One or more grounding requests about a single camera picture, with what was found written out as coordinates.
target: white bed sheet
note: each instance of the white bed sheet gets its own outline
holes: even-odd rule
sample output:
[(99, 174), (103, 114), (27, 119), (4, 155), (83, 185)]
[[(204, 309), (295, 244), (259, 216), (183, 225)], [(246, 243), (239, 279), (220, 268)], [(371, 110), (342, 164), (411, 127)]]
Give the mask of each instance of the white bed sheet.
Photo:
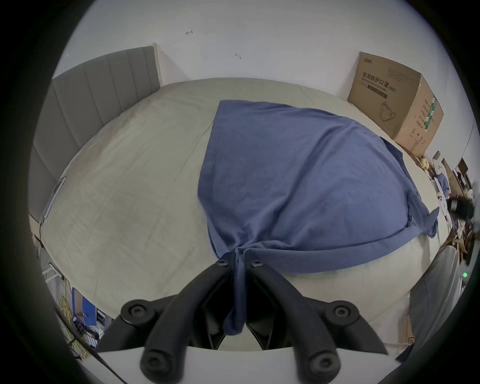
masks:
[[(293, 84), (208, 79), (170, 84), (108, 123), (65, 169), (65, 184), (41, 229), (54, 262), (89, 301), (110, 316), (132, 299), (178, 293), (216, 257), (197, 200), (197, 183), (212, 122), (222, 99), (323, 109), (388, 136), (347, 101)], [(428, 177), (405, 165), (433, 210)], [(288, 276), (304, 295), (353, 302), (365, 319), (405, 296), (448, 235), (421, 235), (395, 252), (356, 267)]]

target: blue cloth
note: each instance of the blue cloth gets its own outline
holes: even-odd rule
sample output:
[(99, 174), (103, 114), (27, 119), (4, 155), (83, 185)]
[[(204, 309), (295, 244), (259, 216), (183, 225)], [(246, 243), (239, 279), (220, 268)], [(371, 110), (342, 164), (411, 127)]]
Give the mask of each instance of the blue cloth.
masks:
[(443, 173), (440, 173), (436, 177), (438, 182), (440, 183), (440, 186), (442, 187), (445, 199), (448, 199), (448, 196), (450, 196), (450, 184), (448, 183), (446, 176)]
[(314, 273), (437, 231), (438, 209), (429, 214), (400, 151), (352, 119), (311, 108), (221, 101), (198, 197), (217, 256), (236, 253), (229, 335), (245, 323), (248, 249), (280, 273)]

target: white wall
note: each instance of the white wall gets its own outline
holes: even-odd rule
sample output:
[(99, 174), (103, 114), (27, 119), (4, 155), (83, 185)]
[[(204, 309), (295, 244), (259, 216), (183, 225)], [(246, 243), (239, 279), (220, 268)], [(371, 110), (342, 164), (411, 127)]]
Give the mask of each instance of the white wall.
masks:
[[(440, 150), (454, 168), (470, 136), (473, 113), (445, 49), (422, 17), (400, 0), (97, 0), (55, 75), (151, 42), (163, 51), (164, 84), (254, 77), (306, 85), (343, 99), (359, 51), (381, 55), (421, 72), (444, 110), (427, 154)], [(472, 148), (468, 166), (480, 168), (480, 148)]]

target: headboard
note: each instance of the headboard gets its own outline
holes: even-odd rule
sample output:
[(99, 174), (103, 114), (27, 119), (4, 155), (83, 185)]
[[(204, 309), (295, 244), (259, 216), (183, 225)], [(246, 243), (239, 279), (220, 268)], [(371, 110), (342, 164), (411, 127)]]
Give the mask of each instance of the headboard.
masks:
[(153, 46), (110, 53), (55, 77), (38, 118), (28, 212), (40, 222), (63, 170), (100, 128), (160, 88)]

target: black screw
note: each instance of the black screw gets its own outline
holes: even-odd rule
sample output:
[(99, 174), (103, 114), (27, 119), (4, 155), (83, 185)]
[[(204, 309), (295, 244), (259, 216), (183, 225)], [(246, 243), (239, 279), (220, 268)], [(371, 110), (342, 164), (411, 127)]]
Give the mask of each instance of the black screw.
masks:
[(130, 315), (132, 315), (133, 317), (142, 317), (145, 314), (146, 310), (145, 307), (142, 305), (134, 305), (130, 308), (129, 312)]
[(340, 361), (332, 352), (322, 352), (310, 360), (310, 371), (317, 375), (332, 373), (339, 368)]
[(171, 371), (171, 364), (164, 353), (160, 351), (148, 351), (143, 357), (144, 368), (157, 376), (166, 376)]
[(350, 314), (347, 307), (337, 307), (334, 312), (338, 317), (347, 317)]

